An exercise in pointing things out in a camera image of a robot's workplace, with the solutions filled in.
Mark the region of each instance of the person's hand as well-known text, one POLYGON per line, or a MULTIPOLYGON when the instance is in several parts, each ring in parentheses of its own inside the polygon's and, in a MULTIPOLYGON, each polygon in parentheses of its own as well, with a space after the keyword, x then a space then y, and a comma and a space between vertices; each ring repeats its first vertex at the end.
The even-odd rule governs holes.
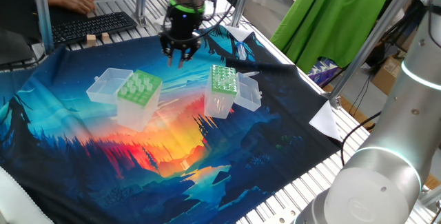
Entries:
POLYGON ((59 6, 68 10, 87 14, 95 10, 95 0, 48 0, 49 6, 59 6))

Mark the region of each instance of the green curtain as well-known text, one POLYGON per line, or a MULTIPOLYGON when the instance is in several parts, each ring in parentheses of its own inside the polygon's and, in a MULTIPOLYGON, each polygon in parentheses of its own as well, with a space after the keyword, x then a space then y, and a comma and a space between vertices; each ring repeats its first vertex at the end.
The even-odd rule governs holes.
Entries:
POLYGON ((365 42, 386 0, 297 0, 271 42, 303 72, 319 57, 346 67, 365 42))

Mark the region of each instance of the pine tree silhouette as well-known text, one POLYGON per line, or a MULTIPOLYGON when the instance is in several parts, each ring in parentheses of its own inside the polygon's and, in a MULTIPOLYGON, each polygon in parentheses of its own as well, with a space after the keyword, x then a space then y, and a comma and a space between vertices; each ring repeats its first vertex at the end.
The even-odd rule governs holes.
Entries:
MULTIPOLYGON (((213 35, 215 37, 218 37, 218 36, 223 37, 223 32, 220 28, 215 28, 213 35)), ((217 42, 215 42, 215 40, 213 40, 213 38, 211 38, 210 35, 204 36, 203 40, 204 40, 205 48, 208 46, 208 54, 219 55, 221 57, 220 61, 224 61, 225 59, 235 59, 236 58, 236 55, 223 49, 219 44, 217 44, 217 42)))
POLYGON ((104 197, 106 206, 112 206, 117 203, 123 203, 128 197, 133 195, 133 189, 114 188, 107 196, 104 197))
POLYGON ((41 138, 40 138, 41 141, 46 141, 47 142, 47 136, 46 136, 46 133, 44 132, 43 128, 41 128, 40 136, 41 136, 41 138))
POLYGON ((147 151, 144 147, 143 147, 143 151, 144 151, 145 155, 147 156, 147 158, 149 159, 150 165, 152 165, 156 169, 156 171, 158 171, 158 173, 161 174, 159 172, 158 163, 156 162, 156 159, 154 158, 153 154, 150 151, 147 151))
POLYGON ((201 115, 199 115, 197 118, 193 117, 193 119, 199 125, 199 132, 201 132, 202 136, 205 138, 209 146, 208 149, 216 150, 217 148, 220 148, 220 140, 226 134, 229 134, 228 130, 230 130, 230 128, 218 119, 216 119, 216 121, 218 121, 220 125, 217 125, 219 123, 214 123, 214 120, 212 120, 213 122, 207 121, 207 119, 201 115), (218 127, 225 127, 225 130, 221 132, 218 127))
POLYGON ((38 140, 29 131, 28 125, 31 123, 25 108, 32 110, 26 103, 24 103, 19 96, 15 95, 8 105, 8 110, 4 118, 0 121, 0 125, 5 123, 8 116, 10 116, 10 127, 6 132, 6 135, 0 140, 0 145, 3 145, 6 141, 10 141, 8 148, 3 152, 10 153, 10 160, 8 163, 16 165, 17 160, 22 160, 21 166, 27 167, 29 170, 34 169, 34 172, 39 171, 41 174, 45 171, 45 165, 43 163, 37 163, 31 158, 39 158, 39 161, 43 159, 49 159, 45 154, 44 149, 40 147, 41 141, 38 140))
POLYGON ((72 166, 72 178, 75 180, 74 191, 77 193, 78 197, 83 200, 92 202, 93 198, 90 196, 94 193, 94 189, 91 187, 90 175, 88 174, 84 163, 87 164, 88 161, 80 159, 79 155, 75 152, 74 148, 68 140, 65 141, 67 146, 66 154, 70 161, 70 166, 72 166))

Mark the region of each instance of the keyboard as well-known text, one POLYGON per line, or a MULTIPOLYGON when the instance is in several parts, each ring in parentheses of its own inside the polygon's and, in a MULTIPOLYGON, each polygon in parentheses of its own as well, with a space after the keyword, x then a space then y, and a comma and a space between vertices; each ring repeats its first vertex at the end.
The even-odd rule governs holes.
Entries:
POLYGON ((62 43, 72 44, 85 41, 88 34, 95 34, 97 36, 104 32, 112 34, 135 28, 136 25, 136 22, 125 12, 115 12, 92 17, 85 21, 73 21, 52 26, 52 36, 55 45, 62 43))

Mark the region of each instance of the table surface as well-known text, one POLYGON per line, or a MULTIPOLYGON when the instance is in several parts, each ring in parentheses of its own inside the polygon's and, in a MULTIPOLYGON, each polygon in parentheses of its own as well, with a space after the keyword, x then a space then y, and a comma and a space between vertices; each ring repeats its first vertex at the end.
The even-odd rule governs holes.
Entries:
MULTIPOLYGON (((90 17, 95 15, 109 14, 112 12, 124 11, 129 15, 135 10, 136 0, 96 0, 97 9, 90 13, 90 17)), ((117 43, 127 41, 130 39, 137 39, 140 37, 155 36, 159 32, 159 28, 153 26, 156 19, 165 14, 168 5, 168 0, 146 0, 146 17, 149 21, 148 26, 137 27, 136 29, 122 31, 110 35, 110 43, 117 43)), ((219 21, 221 16, 214 17, 213 20, 203 23, 203 28, 208 28, 219 21)), ((284 64, 292 64, 292 62, 278 50, 268 39, 266 39, 254 26, 249 25, 245 18, 240 23, 241 28, 251 30, 256 33, 258 40, 281 62, 284 64)), ((231 17, 223 20, 222 24, 226 25, 231 22, 231 17)), ((100 39, 96 40, 97 45, 102 45, 100 39)), ((69 50, 79 50, 87 48, 86 42, 69 45, 69 50)), ((34 62, 30 59, 20 62, 19 65, 34 62)), ((305 73, 299 71, 300 77, 305 80, 317 93, 324 91, 318 87, 305 73)), ((352 118, 345 110, 334 110, 334 118, 338 126, 338 131, 342 139, 358 122, 352 118)), ((345 158, 351 157, 360 145, 369 136, 368 131, 360 128, 355 131, 347 140, 345 146, 345 158)), ((316 197, 317 194, 329 188, 334 181, 337 173, 341 170, 342 165, 339 153, 335 153, 328 159, 319 163, 307 173, 286 185, 283 189, 275 193, 265 202, 261 203, 255 210, 252 210, 246 216, 237 221, 237 224, 259 224, 259 223, 280 223, 280 218, 283 218, 285 223, 291 223, 297 214, 307 206, 307 204, 316 197)), ((423 224, 430 223, 434 213, 427 210, 424 206, 417 203, 406 223, 409 224, 423 224)))

